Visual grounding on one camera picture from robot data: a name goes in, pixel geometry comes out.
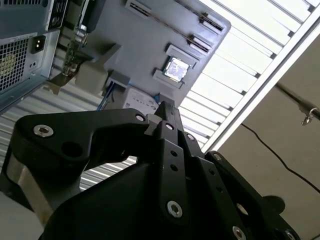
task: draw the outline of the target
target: black cable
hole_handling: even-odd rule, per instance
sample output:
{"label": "black cable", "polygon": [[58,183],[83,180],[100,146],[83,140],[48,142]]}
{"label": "black cable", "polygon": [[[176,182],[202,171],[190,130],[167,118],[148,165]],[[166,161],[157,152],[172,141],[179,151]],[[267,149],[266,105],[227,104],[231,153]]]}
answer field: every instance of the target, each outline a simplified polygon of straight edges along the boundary
{"label": "black cable", "polygon": [[115,93],[115,91],[113,90],[112,93],[111,93],[111,100],[112,100],[113,103],[115,102],[114,93]]}
{"label": "black cable", "polygon": [[101,111],[106,107],[106,105],[108,104],[107,103],[108,98],[109,98],[110,94],[114,91],[115,85],[116,84],[114,82],[110,83],[110,85],[108,86],[102,101],[100,102],[99,106],[96,109],[97,111]]}
{"label": "black cable", "polygon": [[271,149],[271,147],[269,147],[264,141],[262,141],[262,139],[259,137],[259,135],[254,131],[252,130],[250,127],[244,125],[243,123],[241,123],[241,125],[243,127],[245,127],[246,129],[248,129],[250,132],[252,132],[256,138],[260,141],[260,143],[262,143],[267,149],[269,149],[270,152],[272,152],[279,160],[280,162],[283,164],[283,166],[285,167],[285,169],[287,169],[290,173],[296,175],[298,178],[302,179],[303,181],[305,181],[310,187],[312,187],[314,190],[316,190],[319,194],[320,194],[320,190],[319,188],[317,188],[315,185],[313,185],[310,181],[308,181],[307,179],[305,179],[303,176],[301,176],[299,173],[293,171],[292,169],[290,169],[287,164],[282,160],[282,158],[275,152]]}
{"label": "black cable", "polygon": [[320,234],[317,236],[314,236],[311,240],[317,240],[317,239],[319,239],[319,237],[320,237]]}

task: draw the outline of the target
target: white label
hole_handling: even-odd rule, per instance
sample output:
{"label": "white label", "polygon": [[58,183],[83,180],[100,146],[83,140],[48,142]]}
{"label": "white label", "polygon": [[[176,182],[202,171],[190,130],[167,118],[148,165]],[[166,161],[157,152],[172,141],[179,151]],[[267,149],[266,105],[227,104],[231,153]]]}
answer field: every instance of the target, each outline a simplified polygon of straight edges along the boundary
{"label": "white label", "polygon": [[0,45],[14,43],[14,42],[21,41],[21,40],[24,40],[24,39],[33,38],[33,37],[35,37],[37,35],[38,35],[37,32],[33,32],[33,33],[25,34],[25,35],[20,35],[20,36],[14,36],[14,37],[1,39],[0,40]]}
{"label": "white label", "polygon": [[123,104],[124,109],[136,109],[144,115],[154,114],[158,106],[151,96],[133,87],[129,88]]}

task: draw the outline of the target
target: metal screw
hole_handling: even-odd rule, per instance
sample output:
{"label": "metal screw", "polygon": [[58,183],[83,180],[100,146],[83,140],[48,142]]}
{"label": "metal screw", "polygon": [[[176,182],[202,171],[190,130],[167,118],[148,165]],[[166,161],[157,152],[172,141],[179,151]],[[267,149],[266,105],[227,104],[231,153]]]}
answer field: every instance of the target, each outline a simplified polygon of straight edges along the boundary
{"label": "metal screw", "polygon": [[182,214],[183,214],[182,208],[177,202],[169,201],[166,205],[166,208],[167,208],[169,214],[171,216],[173,216],[174,218],[179,219],[182,217]]}
{"label": "metal screw", "polygon": [[82,39],[81,37],[79,37],[79,36],[75,36],[74,40],[75,40],[76,42],[80,43],[80,44],[81,44],[82,41],[83,41],[83,39]]}
{"label": "metal screw", "polygon": [[218,155],[218,154],[213,154],[213,156],[214,156],[214,158],[216,159],[216,160],[218,160],[218,161],[221,161],[222,160],[222,158]]}
{"label": "metal screw", "polygon": [[186,136],[187,136],[188,139],[190,139],[191,141],[194,141],[194,140],[195,140],[194,136],[192,136],[192,135],[189,134],[189,133],[188,133]]}
{"label": "metal screw", "polygon": [[33,128],[33,133],[39,137],[47,138],[54,134],[54,130],[47,125],[37,125]]}
{"label": "metal screw", "polygon": [[85,25],[82,25],[82,24],[80,25],[80,29],[83,30],[83,31],[87,31],[87,27]]}
{"label": "metal screw", "polygon": [[141,116],[141,115],[135,115],[135,117],[136,117],[136,119],[138,119],[139,121],[141,121],[141,122],[144,122],[145,121],[145,118],[143,117],[143,116]]}
{"label": "metal screw", "polygon": [[174,129],[174,127],[171,126],[169,123],[166,123],[165,126],[166,126],[168,129],[170,129],[170,130],[173,130],[173,129]]}
{"label": "metal screw", "polygon": [[78,30],[75,32],[75,34],[76,34],[77,36],[79,36],[80,38],[83,38],[86,33],[78,29]]}
{"label": "metal screw", "polygon": [[232,227],[232,231],[237,240],[246,240],[245,233],[237,226]]}
{"label": "metal screw", "polygon": [[291,240],[296,240],[296,238],[292,235],[291,232],[289,232],[288,230],[285,230],[286,235],[291,239]]}

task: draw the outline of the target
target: mounting hole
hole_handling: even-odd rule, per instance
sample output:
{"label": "mounting hole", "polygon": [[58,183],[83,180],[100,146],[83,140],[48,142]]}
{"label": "mounting hole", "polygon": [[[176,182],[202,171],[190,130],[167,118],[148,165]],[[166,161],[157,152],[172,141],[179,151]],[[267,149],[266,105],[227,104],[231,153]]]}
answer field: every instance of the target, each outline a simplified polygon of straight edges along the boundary
{"label": "mounting hole", "polygon": [[171,151],[171,155],[174,156],[174,157],[178,156],[178,154],[175,151]]}
{"label": "mounting hole", "polygon": [[281,214],[286,209],[285,201],[279,196],[268,195],[263,196],[263,199],[266,200],[278,214]]}
{"label": "mounting hole", "polygon": [[215,171],[213,171],[212,169],[209,169],[209,173],[211,173],[211,175],[213,175],[213,176],[216,175]]}
{"label": "mounting hole", "polygon": [[47,134],[47,133],[49,133],[49,129],[48,128],[46,128],[46,127],[40,127],[39,128],[39,132],[40,133],[42,133],[42,134]]}
{"label": "mounting hole", "polygon": [[222,190],[221,187],[217,186],[216,189],[220,192],[220,193],[223,193],[224,191]]}
{"label": "mounting hole", "polygon": [[32,68],[32,67],[34,67],[35,65],[37,65],[37,62],[33,62],[33,63],[31,63],[30,65],[29,65],[29,68]]}
{"label": "mounting hole", "polygon": [[239,232],[239,231],[236,232],[236,235],[237,235],[239,238],[242,238],[242,237],[243,237],[242,233]]}
{"label": "mounting hole", "polygon": [[70,158],[80,157],[83,153],[82,147],[79,144],[72,141],[64,142],[62,144],[61,151],[64,155]]}
{"label": "mounting hole", "polygon": [[177,172],[177,171],[178,171],[177,166],[176,166],[176,165],[174,165],[174,164],[171,164],[171,165],[170,165],[170,168],[172,169],[172,171],[175,171],[175,172]]}

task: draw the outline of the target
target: ceiling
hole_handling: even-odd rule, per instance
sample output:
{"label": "ceiling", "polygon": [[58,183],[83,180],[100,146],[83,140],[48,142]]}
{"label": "ceiling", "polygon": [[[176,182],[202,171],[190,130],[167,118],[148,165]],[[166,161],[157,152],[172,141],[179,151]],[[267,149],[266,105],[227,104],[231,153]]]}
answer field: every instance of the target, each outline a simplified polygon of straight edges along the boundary
{"label": "ceiling", "polygon": [[[320,36],[281,78],[280,83],[320,106]],[[304,115],[298,107],[273,88],[243,122],[287,163],[320,188],[320,121],[301,127]],[[263,196],[284,199],[282,217],[301,239],[320,234],[320,195],[288,172],[280,161],[243,126],[219,149],[228,161]]]}

